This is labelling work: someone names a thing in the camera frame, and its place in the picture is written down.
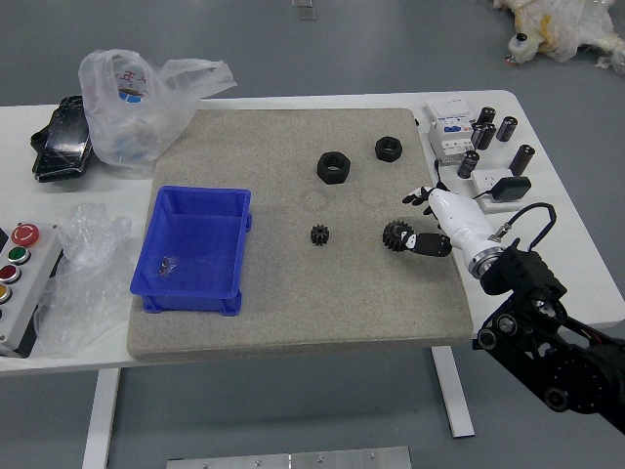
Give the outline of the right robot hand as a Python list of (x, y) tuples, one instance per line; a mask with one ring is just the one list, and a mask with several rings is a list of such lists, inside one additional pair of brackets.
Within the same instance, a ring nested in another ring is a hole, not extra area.
[(503, 251), (501, 243), (493, 240), (490, 226), (478, 203), (464, 195), (431, 187), (421, 187), (406, 195), (404, 204), (429, 204), (442, 231), (452, 247), (463, 254), (469, 273), (479, 278)]

